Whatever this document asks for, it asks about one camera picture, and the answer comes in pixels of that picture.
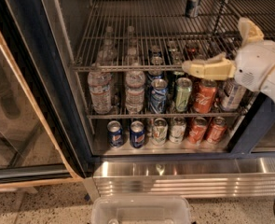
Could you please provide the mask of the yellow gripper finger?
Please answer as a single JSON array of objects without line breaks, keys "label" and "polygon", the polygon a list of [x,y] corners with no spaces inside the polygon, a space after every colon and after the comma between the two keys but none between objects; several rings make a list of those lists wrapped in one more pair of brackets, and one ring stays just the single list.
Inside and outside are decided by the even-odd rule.
[{"label": "yellow gripper finger", "polygon": [[208,60],[184,61],[182,69],[189,75],[209,80],[227,80],[233,78],[236,65],[226,58],[225,53],[220,53]]},{"label": "yellow gripper finger", "polygon": [[238,29],[242,38],[242,45],[258,42],[264,39],[261,29],[250,19],[241,17],[238,21]]}]

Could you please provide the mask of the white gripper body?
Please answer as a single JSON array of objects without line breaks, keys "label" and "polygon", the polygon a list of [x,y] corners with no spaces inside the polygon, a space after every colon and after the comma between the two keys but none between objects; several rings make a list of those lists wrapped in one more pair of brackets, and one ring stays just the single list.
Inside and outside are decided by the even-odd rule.
[{"label": "white gripper body", "polygon": [[245,45],[238,50],[235,63],[235,80],[250,91],[258,91],[275,65],[275,42],[263,40]]}]

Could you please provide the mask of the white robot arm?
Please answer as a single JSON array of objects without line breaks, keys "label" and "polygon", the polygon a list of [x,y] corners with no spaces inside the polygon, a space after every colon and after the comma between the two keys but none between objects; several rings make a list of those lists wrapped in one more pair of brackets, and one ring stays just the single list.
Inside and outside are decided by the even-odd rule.
[{"label": "white robot arm", "polygon": [[236,82],[249,91],[260,91],[275,104],[275,42],[265,40],[261,29],[251,20],[238,21],[241,47],[234,60],[220,53],[208,60],[186,61],[182,69],[193,77]]}]

